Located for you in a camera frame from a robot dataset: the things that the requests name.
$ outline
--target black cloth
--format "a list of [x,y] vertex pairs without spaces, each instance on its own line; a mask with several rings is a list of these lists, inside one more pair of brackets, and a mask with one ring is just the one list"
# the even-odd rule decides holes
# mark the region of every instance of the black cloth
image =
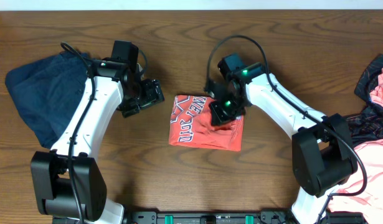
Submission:
[[379,55],[365,69],[354,90],[354,94],[367,103],[361,114],[346,118],[354,147],[366,141],[383,139],[383,107],[371,102],[370,98],[370,92],[378,86],[382,68],[383,55]]
[[7,74],[6,87],[18,113],[42,147],[51,148],[67,128],[82,99],[86,79],[83,63],[68,52]]

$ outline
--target green strip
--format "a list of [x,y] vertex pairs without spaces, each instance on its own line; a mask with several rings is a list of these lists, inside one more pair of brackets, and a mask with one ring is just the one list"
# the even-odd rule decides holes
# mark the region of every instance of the green strip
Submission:
[[245,216],[245,224],[253,224],[253,216],[246,215]]
[[166,215],[165,216],[165,224],[173,224],[173,216],[172,215]]

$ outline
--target white background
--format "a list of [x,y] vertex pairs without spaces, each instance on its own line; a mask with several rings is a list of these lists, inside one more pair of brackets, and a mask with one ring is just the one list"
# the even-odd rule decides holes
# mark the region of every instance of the white background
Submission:
[[383,0],[0,0],[0,11],[220,9],[383,9]]

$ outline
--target wooden table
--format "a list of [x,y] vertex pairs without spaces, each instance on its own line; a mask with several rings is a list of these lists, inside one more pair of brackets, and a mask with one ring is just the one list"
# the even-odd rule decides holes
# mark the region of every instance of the wooden table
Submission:
[[[164,103],[111,119],[98,158],[110,198],[161,211],[290,207],[299,187],[291,141],[263,111],[247,110],[240,152],[168,145],[174,96],[203,93],[209,53],[230,34],[258,40],[299,99],[347,115],[362,109],[354,87],[383,53],[383,11],[0,12],[0,223],[51,222],[37,211],[29,168],[35,151],[47,150],[20,119],[4,77],[59,53],[63,40],[100,57],[114,40],[130,40],[148,57],[146,76],[161,80]],[[213,64],[236,51],[247,62],[262,60],[253,45],[234,40]]]

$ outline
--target red t-shirt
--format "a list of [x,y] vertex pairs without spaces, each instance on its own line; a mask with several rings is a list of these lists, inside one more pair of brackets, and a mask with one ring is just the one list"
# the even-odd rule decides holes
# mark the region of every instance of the red t-shirt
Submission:
[[214,100],[204,96],[179,95],[174,98],[169,144],[240,151],[244,117],[222,126],[210,125],[209,104]]

